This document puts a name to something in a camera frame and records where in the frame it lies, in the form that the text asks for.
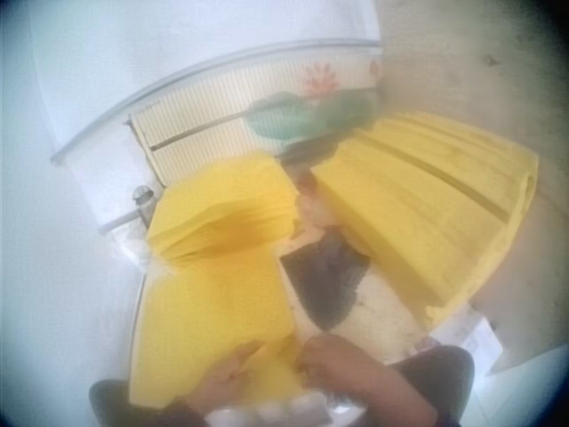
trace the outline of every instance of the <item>red flower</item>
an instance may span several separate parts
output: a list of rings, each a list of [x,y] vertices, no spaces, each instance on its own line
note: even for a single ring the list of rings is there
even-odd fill
[[[340,87],[336,80],[336,73],[332,71],[329,63],[321,67],[318,62],[314,67],[306,67],[307,78],[304,80],[309,96],[320,96],[335,91]]]
[[[370,63],[370,74],[375,79],[375,83],[379,83],[381,76],[383,75],[383,67],[381,62],[378,63],[375,60],[372,60]]]

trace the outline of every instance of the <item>dark pants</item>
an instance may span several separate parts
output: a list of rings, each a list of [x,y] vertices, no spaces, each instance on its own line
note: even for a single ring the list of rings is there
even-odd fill
[[[435,407],[440,415],[459,421],[474,378],[472,357],[458,347],[437,347],[393,366]],[[128,403],[128,382],[104,380],[89,391],[102,427],[142,426],[156,411]],[[368,425],[365,420],[357,425]]]

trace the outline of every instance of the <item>wall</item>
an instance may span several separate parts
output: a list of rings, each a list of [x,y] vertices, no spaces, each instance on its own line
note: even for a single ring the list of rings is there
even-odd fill
[[[30,2],[30,17],[58,145],[119,101],[199,62],[265,44],[379,38],[371,0],[51,0]]]
[[[88,388],[127,375],[140,273],[50,164],[26,5],[2,13],[1,408],[15,426],[95,425]]]

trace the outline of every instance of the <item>stack of paper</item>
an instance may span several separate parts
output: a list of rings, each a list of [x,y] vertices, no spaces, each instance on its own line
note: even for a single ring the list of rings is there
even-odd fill
[[[273,157],[230,159],[164,192],[148,242],[179,267],[270,242],[293,231],[295,199],[296,189]]]
[[[265,347],[248,366],[244,401],[299,394],[293,315],[274,256],[275,240],[293,232],[295,196],[278,163],[261,154],[164,193],[149,242],[180,269],[159,279],[141,308],[132,403],[163,407],[251,340]]]
[[[538,158],[426,114],[356,131],[313,169],[319,191],[427,326],[484,284],[532,200]]]

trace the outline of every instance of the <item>yellow sheet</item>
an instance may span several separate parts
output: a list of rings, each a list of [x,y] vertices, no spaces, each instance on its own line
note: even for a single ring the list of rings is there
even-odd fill
[[[246,229],[262,232],[260,240],[282,237],[292,227],[296,194],[285,171],[267,154],[225,160],[166,189],[150,224],[148,242],[159,255],[177,244],[188,252],[199,250],[201,236],[195,233],[205,231],[215,245],[259,243],[259,239],[242,239],[244,230],[235,225],[243,219],[231,218],[236,215],[248,215],[252,226]],[[260,230],[257,226],[266,220],[282,221]]]
[[[533,197],[537,164],[510,141],[409,113],[356,131],[313,173],[356,246],[433,327],[508,251]]]
[[[149,231],[155,254],[179,267],[141,307],[131,402],[163,407],[188,393],[240,343],[266,347],[244,403],[297,395],[298,343],[274,245],[293,232],[296,191],[268,155],[225,161],[171,186]]]
[[[264,341],[245,402],[295,395],[293,317],[272,245],[195,261],[154,284],[142,307],[131,401],[163,407],[236,345]]]

